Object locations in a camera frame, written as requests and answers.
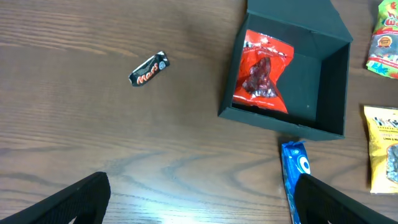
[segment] mars bar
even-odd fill
[[[131,84],[133,86],[143,86],[169,65],[170,62],[166,54],[159,52],[132,71],[129,75]]]

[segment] blue candy wrapper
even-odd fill
[[[299,215],[294,203],[294,190],[300,174],[311,174],[310,162],[304,148],[304,142],[282,144],[282,168],[292,222],[293,224],[300,224]]]

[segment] black box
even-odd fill
[[[288,114],[233,103],[248,29],[294,47],[294,58],[277,82]],[[343,139],[352,41],[329,0],[248,0],[218,115],[316,141]]]

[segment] plastic packaging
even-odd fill
[[[282,144],[282,170],[292,222],[300,224],[299,214],[294,203],[294,190],[301,174],[311,174],[304,142]]]
[[[372,167],[371,193],[398,193],[398,109],[365,106]]]
[[[289,44],[247,30],[234,102],[287,113],[276,84],[293,54]]]
[[[384,0],[372,35],[368,70],[385,77],[398,78],[398,5]]]
[[[168,66],[170,62],[165,52],[158,52],[132,71],[129,75],[130,82],[133,86],[143,86]]]

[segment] red wrapper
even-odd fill
[[[287,113],[276,83],[293,54],[292,46],[248,30],[233,101]]]

